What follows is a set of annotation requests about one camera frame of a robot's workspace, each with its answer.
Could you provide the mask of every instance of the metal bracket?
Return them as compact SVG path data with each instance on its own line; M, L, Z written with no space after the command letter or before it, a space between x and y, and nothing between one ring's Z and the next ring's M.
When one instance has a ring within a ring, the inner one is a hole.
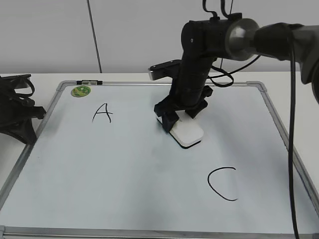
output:
M63 91L67 86L75 86L76 81L62 81L56 88L56 91Z
M257 87L258 90L261 91L261 92L267 91L267 88L264 85L264 83L262 83L260 81L247 81L246 83L247 83L248 86Z
M3 239L4 230L5 230L5 227L0 226L0 239Z
M76 81L77 85L102 85L102 81Z

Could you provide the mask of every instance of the white wall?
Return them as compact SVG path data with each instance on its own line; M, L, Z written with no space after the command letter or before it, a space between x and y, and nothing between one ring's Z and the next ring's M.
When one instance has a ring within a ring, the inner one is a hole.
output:
M207 0L219 12L219 0ZM226 0L227 8L231 0ZM0 0L0 73L98 72L86 0ZM210 17L201 0L91 0L103 72L146 72L179 59L188 20ZM317 0L234 0L233 12L275 23L319 24ZM243 62L226 60L227 70ZM248 71L287 71L262 58Z
M98 72L86 0L0 0L0 73Z

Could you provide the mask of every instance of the robotic arm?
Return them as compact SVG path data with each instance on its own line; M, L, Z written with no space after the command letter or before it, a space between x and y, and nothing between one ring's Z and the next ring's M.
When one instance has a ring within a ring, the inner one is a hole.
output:
M302 82L312 83L319 103L319 26L277 23L259 28L254 20L242 18L240 13L223 20L214 16L206 21L190 21L184 26L181 61L150 67L153 80L173 78L169 96L155 105L155 113L162 117L165 131L169 132L178 120L175 111L185 110L194 118L207 106L204 98L212 94L212 89L205 86L205 82L217 58L245 61L257 54L289 60L287 29L293 35Z

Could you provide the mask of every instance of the black marker writing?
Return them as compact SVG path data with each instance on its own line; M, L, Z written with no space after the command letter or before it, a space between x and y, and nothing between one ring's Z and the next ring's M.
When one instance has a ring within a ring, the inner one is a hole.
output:
M103 106L105 106L105 112L99 112L100 108L102 108ZM95 116L96 116L97 114L106 114L106 115L108 116L109 120L110 120L110 123L112 122L110 115L112 115L113 113L108 112L108 103L102 104L102 105L97 109L97 111L95 112L95 114L94 114L94 116L93 116L92 122L94 121L94 118L95 118Z
M216 189L214 189L213 186L210 184L209 177L210 177L214 172L216 172L216 171L218 171L218 170L221 170L221 169L234 169L234 170L236 170L236 168L234 168L234 167L221 167L221 168L217 168L217 169L211 171L211 172L209 173L208 177L207 177L208 185L209 185L210 188L211 188L215 193L217 193L221 198L223 198L223 199L225 199L225 200L227 200L227 201L230 201L230 202L234 202L234 201L238 200L238 198L237 198L237 199L228 199L228 198L225 198L223 195L221 195L219 192L217 192Z

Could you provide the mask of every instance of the white surface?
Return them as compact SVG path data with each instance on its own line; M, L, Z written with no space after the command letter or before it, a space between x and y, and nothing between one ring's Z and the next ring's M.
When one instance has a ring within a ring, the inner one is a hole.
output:
M185 111L176 112L179 120L170 130L170 134L183 147L190 147L203 139L204 131Z
M32 74L32 82L36 90L33 99L37 105L47 109L48 104L61 81L65 80L102 80L102 81L149 81L148 74ZM289 72L240 72L235 74L236 82L261 81L265 84L280 118L286 128L289 127L290 107L290 73ZM301 83L300 74L297 73L297 106L295 146L303 163L310 174L317 190L319 190L319 161L318 161L318 135L319 106L315 101L311 85ZM34 119L37 127L39 120ZM0 186L9 175L16 159L23 149L23 144L0 134Z
M44 228L292 233L287 151L256 88L215 89L181 149L154 119L169 87L67 87L0 212L0 225ZM95 110L108 103L112 123ZM207 185L210 178L228 198ZM295 177L300 233L319 218Z
M86 0L0 5L0 72L99 72Z
M226 0L227 12L231 0ZM208 20L201 0L91 0L103 72L147 72L154 64L181 59L180 35L190 20ZM220 1L208 0L208 9L220 13ZM318 25L317 0L235 0L233 12L242 12L260 26L277 22ZM243 62L224 61L226 70ZM289 71L289 62L262 57L247 71Z

